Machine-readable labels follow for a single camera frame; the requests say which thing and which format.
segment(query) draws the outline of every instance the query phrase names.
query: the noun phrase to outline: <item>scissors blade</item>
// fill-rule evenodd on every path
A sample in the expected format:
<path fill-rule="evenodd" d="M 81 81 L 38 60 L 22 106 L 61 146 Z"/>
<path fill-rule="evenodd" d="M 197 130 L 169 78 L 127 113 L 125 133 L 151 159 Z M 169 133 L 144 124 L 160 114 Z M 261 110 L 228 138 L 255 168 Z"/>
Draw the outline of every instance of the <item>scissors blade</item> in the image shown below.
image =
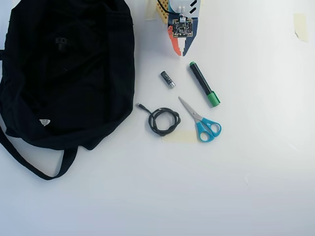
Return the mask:
<path fill-rule="evenodd" d="M 201 121 L 203 119 L 203 117 L 201 117 L 187 102 L 185 102 L 181 97 L 178 98 L 196 121 Z"/>

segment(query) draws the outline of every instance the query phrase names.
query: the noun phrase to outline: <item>black backpack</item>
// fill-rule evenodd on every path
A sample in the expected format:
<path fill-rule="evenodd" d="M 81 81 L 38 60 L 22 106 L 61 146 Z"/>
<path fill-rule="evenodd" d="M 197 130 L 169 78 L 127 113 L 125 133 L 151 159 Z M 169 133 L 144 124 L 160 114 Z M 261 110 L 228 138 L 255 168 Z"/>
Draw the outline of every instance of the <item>black backpack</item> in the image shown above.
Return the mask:
<path fill-rule="evenodd" d="M 124 0 L 21 0 L 0 52 L 0 113 L 7 135 L 64 150 L 60 172 L 29 164 L 0 129 L 1 144 L 45 180 L 64 175 L 78 146 L 92 150 L 130 115 L 133 54 Z"/>

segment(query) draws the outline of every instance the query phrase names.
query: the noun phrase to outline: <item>backpack tag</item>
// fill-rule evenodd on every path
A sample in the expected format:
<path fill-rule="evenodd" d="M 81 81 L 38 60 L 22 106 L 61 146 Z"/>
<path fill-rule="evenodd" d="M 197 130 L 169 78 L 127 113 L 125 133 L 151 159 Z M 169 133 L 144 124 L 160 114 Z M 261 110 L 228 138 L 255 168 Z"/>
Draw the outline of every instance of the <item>backpack tag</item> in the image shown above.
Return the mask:
<path fill-rule="evenodd" d="M 44 126 L 47 126 L 47 125 L 49 125 L 49 123 L 50 123 L 50 120 L 49 120 L 49 119 L 40 119 L 39 121 L 40 121 L 41 124 L 44 125 Z"/>

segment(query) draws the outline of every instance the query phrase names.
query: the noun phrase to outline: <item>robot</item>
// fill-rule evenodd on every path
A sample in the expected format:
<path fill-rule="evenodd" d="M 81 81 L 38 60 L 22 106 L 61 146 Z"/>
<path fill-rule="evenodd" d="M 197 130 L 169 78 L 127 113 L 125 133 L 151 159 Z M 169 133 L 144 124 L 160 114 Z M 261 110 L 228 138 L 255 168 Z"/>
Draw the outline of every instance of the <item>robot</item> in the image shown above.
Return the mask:
<path fill-rule="evenodd" d="M 201 0 L 161 0 L 158 7 L 168 14 L 168 35 L 172 42 L 174 51 L 181 56 L 182 52 L 178 44 L 179 38 L 185 38 L 185 56 L 197 36 L 198 17 Z"/>

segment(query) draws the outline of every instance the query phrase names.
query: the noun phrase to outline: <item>black cable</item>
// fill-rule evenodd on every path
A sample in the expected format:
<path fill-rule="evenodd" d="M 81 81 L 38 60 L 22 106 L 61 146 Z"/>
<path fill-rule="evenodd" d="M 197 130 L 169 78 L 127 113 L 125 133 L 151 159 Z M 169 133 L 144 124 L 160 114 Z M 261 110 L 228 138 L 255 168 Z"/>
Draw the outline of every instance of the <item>black cable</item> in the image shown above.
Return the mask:
<path fill-rule="evenodd" d="M 172 133 L 176 127 L 181 123 L 181 118 L 179 117 L 179 114 L 169 108 L 159 108 L 157 110 L 155 110 L 154 112 L 150 112 L 145 106 L 143 106 L 142 104 L 137 104 L 138 107 L 140 107 L 142 110 L 148 112 L 150 114 L 149 116 L 149 126 L 152 129 L 153 132 L 155 132 L 156 134 L 160 135 L 161 137 L 164 137 L 165 135 L 168 135 L 170 133 Z M 174 124 L 169 127 L 167 130 L 159 130 L 158 126 L 157 126 L 157 122 L 156 119 L 158 118 L 158 116 L 164 114 L 164 113 L 169 113 L 171 114 L 174 119 L 175 122 Z"/>
<path fill-rule="evenodd" d="M 163 11 L 165 11 L 166 13 L 171 14 L 171 15 L 175 15 L 175 16 L 181 15 L 180 13 L 170 12 L 170 11 L 166 10 L 165 7 L 163 6 L 163 4 L 160 2 L 160 0 L 157 0 L 157 1 L 158 1 L 159 5 L 162 7 Z"/>

